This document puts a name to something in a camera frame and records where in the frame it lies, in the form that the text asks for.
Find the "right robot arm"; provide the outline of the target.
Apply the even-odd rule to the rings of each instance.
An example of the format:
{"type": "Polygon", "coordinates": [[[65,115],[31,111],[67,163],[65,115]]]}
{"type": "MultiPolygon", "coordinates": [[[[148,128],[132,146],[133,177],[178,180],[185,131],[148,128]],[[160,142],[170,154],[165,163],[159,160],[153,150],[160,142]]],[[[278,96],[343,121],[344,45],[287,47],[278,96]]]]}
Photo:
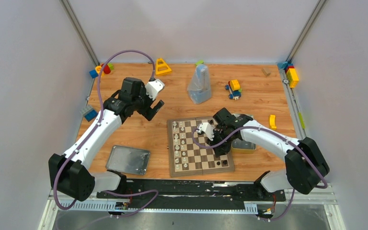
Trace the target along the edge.
{"type": "Polygon", "coordinates": [[[297,139],[266,128],[253,117],[232,114],[226,108],[213,115],[216,125],[203,122],[198,133],[206,134],[207,144],[217,156],[230,152],[236,139],[251,142],[275,154],[285,163],[285,169],[264,172],[255,182],[257,198],[267,200],[274,192],[295,189],[309,194],[314,188],[327,188],[325,176],[330,168],[317,143],[310,137],[297,139]]]}

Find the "silver metal tin box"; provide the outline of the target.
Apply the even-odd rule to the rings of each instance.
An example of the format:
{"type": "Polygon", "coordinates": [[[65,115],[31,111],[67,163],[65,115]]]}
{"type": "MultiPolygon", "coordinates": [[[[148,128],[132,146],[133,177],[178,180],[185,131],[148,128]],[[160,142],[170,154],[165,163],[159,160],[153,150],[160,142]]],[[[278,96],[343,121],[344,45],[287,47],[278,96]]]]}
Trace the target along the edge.
{"type": "Polygon", "coordinates": [[[232,141],[230,150],[234,154],[252,154],[256,149],[257,145],[255,143],[237,138],[232,141]]]}

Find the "wooden chess board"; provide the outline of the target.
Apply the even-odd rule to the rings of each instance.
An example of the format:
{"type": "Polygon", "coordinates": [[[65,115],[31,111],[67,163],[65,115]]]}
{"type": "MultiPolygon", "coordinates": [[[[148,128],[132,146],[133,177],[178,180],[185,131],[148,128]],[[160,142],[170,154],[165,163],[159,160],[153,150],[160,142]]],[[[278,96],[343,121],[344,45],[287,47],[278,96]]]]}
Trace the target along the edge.
{"type": "Polygon", "coordinates": [[[193,142],[195,138],[199,144],[207,145],[208,138],[205,134],[192,133],[203,122],[212,126],[217,124],[211,116],[167,120],[171,177],[235,171],[231,154],[216,157],[213,149],[200,148],[193,142]]]}

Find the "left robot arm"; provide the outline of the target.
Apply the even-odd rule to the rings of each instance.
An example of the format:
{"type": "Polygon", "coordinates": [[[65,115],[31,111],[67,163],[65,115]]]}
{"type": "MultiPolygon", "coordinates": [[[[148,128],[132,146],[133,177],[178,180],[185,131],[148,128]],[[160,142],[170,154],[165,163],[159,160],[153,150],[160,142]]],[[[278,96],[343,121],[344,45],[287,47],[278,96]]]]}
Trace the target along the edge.
{"type": "Polygon", "coordinates": [[[107,191],[116,198],[127,194],[125,176],[119,172],[90,173],[96,154],[108,138],[135,112],[148,121],[158,113],[164,102],[153,105],[165,84],[159,80],[144,83],[127,77],[103,103],[95,120],[85,133],[63,154],[53,154],[48,160],[50,183],[54,193],[61,192],[76,201],[85,201],[91,193],[107,191]]]}

